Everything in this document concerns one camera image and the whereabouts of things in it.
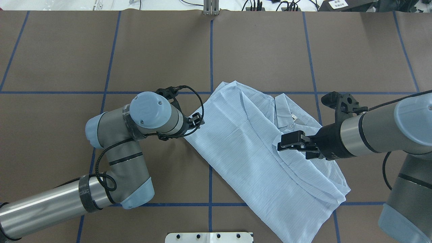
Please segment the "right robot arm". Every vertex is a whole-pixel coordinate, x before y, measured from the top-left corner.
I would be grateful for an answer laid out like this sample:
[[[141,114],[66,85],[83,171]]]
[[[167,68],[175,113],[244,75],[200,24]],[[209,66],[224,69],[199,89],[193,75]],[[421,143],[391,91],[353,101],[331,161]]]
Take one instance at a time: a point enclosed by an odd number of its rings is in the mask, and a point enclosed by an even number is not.
[[[350,93],[330,92],[321,102],[334,110],[334,123],[313,135],[285,133],[276,147],[304,152],[307,159],[384,154],[382,175],[390,194],[380,229],[400,243],[430,243],[431,101],[428,90],[369,108]]]

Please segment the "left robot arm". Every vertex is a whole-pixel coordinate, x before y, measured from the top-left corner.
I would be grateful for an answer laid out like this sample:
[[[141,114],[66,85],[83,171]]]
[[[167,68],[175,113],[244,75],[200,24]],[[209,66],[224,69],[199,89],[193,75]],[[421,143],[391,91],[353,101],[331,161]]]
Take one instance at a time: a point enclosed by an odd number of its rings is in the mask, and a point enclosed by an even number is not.
[[[186,116],[176,97],[190,89],[200,111]],[[125,106],[91,118],[85,125],[90,144],[101,152],[92,172],[53,189],[1,204],[1,242],[21,238],[114,204],[134,209],[155,195],[141,140],[186,137],[204,124],[201,96],[187,85],[141,92]]]

